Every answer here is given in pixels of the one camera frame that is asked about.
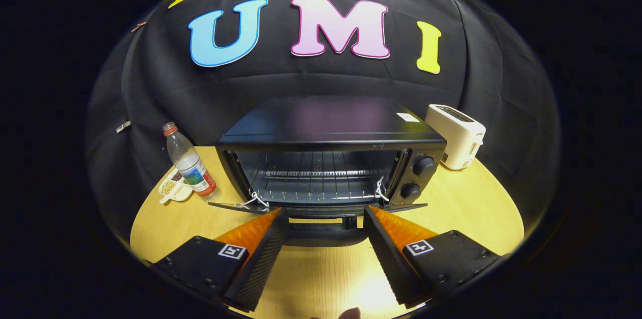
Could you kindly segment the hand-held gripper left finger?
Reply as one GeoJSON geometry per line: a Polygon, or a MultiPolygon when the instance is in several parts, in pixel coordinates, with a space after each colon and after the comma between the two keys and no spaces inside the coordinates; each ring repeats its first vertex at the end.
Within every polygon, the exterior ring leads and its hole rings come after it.
{"type": "Polygon", "coordinates": [[[215,239],[199,235],[151,264],[154,273],[213,304],[254,311],[286,239],[278,208],[215,239]]]}

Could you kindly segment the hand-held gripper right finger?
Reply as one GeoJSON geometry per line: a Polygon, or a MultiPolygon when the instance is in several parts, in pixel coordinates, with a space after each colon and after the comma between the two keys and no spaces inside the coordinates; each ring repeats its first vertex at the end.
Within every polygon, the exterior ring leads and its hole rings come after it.
{"type": "Polygon", "coordinates": [[[399,304],[408,309],[454,296],[500,259],[458,230],[437,234],[368,206],[363,228],[399,304]]]}

